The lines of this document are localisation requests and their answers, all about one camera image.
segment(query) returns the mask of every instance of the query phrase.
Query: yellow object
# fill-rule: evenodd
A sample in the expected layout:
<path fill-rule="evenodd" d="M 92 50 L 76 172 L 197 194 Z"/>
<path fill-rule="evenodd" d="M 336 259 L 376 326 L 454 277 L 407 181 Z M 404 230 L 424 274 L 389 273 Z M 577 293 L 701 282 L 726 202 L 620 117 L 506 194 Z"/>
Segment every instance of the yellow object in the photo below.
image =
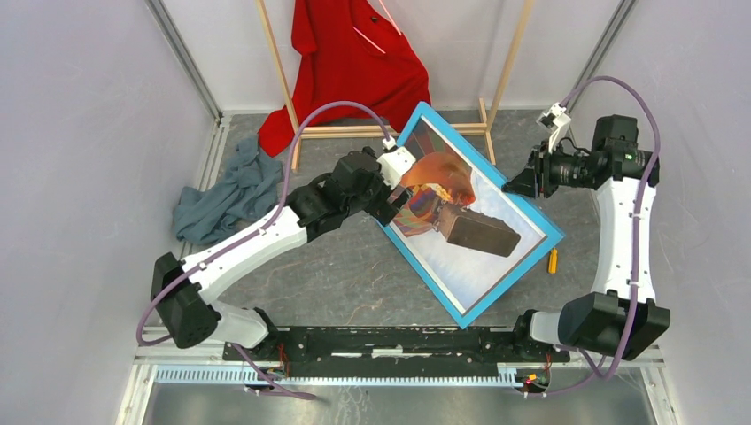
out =
<path fill-rule="evenodd" d="M 553 248 L 550 251 L 550 259 L 547 261 L 547 272 L 549 274 L 555 274 L 558 271 L 558 250 Z"/>
<path fill-rule="evenodd" d="M 451 194 L 446 191 L 446 189 L 443 188 L 440 184 L 436 183 L 428 183 L 425 186 L 428 186 L 429 188 L 433 189 L 433 191 L 436 192 L 436 194 L 446 202 L 453 203 L 453 199 L 451 198 Z"/>

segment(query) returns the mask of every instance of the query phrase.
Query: black metal base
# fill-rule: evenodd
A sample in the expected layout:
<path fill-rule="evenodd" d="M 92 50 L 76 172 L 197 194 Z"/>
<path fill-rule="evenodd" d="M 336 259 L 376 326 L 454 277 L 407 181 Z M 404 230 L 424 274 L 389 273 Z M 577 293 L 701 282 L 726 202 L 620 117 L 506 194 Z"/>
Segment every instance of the black metal base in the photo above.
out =
<path fill-rule="evenodd" d="M 159 257 L 154 263 L 151 299 L 183 273 L 182 264 L 172 252 Z M 198 295 L 199 291 L 199 283 L 185 279 L 157 305 L 159 318 L 178 348 L 190 348 L 205 341 L 216 330 L 221 318 Z"/>
<path fill-rule="evenodd" d="M 569 301 L 561 310 L 558 338 L 562 344 L 614 356 L 623 335 L 629 300 L 615 293 L 592 292 Z M 636 359 L 670 326 L 670 310 L 652 299 L 637 303 L 633 327 L 622 359 Z"/>
<path fill-rule="evenodd" d="M 556 352 L 551 345 L 517 344 L 514 332 L 490 327 L 296 326 L 277 331 L 270 321 L 267 325 L 269 336 L 248 354 L 255 361 L 279 361 L 283 347 L 290 375 L 297 377 L 498 376 L 500 362 L 545 363 L 547 353 L 553 362 L 570 360 L 566 352 Z M 381 356 L 378 352 L 397 347 L 405 354 L 425 356 Z M 226 345 L 222 358 L 242 360 Z"/>

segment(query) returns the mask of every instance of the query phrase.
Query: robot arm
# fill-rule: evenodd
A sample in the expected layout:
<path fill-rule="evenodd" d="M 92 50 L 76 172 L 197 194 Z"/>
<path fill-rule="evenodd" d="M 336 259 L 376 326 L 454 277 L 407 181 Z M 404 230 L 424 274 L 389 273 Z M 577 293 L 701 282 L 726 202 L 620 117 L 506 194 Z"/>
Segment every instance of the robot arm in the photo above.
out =
<path fill-rule="evenodd" d="M 557 313 L 530 310 L 517 321 L 516 331 L 533 341 L 613 356 L 631 300 L 633 206 L 651 152 L 638 149 L 636 119 L 613 115 L 597 121 L 591 151 L 565 153 L 558 143 L 570 119 L 556 106 L 538 120 L 552 133 L 547 144 L 532 150 L 527 166 L 503 190 L 550 197 L 561 185 L 594 189 L 600 207 L 597 274 L 590 294 L 568 302 Z M 659 165 L 649 175 L 642 198 L 638 303 L 623 353 L 627 360 L 642 353 L 670 324 L 670 311 L 655 304 L 649 271 L 649 215 L 658 174 Z"/>
<path fill-rule="evenodd" d="M 268 333 L 262 313 L 217 301 L 222 292 L 273 257 L 339 228 L 355 213 L 365 211 L 383 225 L 391 222 L 409 192 L 393 201 L 391 193 L 414 164 L 414 157 L 406 148 L 386 142 L 391 151 L 378 158 L 372 149 L 364 148 L 339 159 L 332 173 L 292 191 L 278 214 L 272 211 L 229 239 L 181 262 L 172 253 L 159 258 L 154 268 L 153 297 L 185 270 L 199 269 L 157 305 L 175 344 L 189 348 L 211 337 L 246 348 L 256 346 Z M 264 226 L 275 214 L 273 224 Z M 247 240 L 254 232 L 259 233 Z M 213 253 L 230 246 L 234 248 L 207 264 Z"/>

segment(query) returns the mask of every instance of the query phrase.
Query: brown box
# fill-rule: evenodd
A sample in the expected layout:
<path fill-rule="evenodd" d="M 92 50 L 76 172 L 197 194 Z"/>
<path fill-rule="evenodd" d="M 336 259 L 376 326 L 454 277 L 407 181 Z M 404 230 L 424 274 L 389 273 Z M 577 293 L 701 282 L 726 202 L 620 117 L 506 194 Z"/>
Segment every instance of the brown box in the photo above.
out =
<path fill-rule="evenodd" d="M 501 257 L 522 239 L 505 221 L 452 204 L 441 207 L 437 229 L 448 243 Z"/>

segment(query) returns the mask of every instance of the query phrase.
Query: red cloth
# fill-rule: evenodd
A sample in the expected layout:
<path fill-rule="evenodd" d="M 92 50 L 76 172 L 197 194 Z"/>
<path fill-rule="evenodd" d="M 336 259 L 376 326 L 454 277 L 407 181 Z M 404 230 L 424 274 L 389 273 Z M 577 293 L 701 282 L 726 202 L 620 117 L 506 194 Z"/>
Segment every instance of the red cloth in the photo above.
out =
<path fill-rule="evenodd" d="M 401 131 L 417 104 L 430 102 L 425 66 L 404 34 L 399 35 L 368 0 L 297 0 L 292 46 L 302 55 L 292 96 L 300 122 L 319 106 L 350 100 L 370 107 Z M 366 118 L 367 114 L 338 107 L 318 115 L 311 124 L 345 117 Z M 290 145 L 293 136 L 290 116 L 282 108 L 261 126 L 259 144 L 274 156 Z"/>

